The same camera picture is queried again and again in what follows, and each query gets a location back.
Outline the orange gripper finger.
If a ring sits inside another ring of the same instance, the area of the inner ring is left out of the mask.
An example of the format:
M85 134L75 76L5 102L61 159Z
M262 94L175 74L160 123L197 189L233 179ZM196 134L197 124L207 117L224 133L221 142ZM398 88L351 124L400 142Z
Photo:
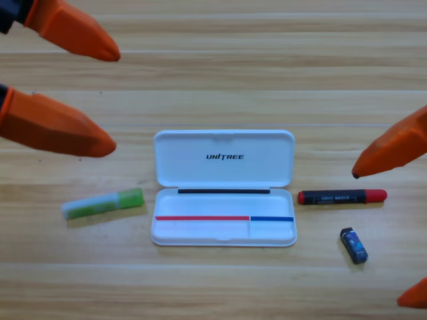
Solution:
M21 145L79 157L104 157L116 142L86 114L42 94L1 87L1 137Z
M400 307L414 309L427 308L427 278L423 278L419 283L407 289L399 298L397 304Z

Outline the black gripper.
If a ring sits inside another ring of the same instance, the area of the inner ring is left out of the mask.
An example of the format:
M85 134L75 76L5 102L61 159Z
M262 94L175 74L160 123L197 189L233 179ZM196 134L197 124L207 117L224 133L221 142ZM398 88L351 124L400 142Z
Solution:
M66 1L0 0L0 29L8 34L14 22L76 55L119 61L116 42L91 16Z

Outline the orange gripper finger with dark tip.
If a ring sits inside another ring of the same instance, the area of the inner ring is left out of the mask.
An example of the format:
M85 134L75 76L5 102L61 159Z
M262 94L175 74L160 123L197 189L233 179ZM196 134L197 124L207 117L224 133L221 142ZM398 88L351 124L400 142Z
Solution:
M423 107L375 139L359 156L352 175L358 179L403 167L425 153L426 107Z

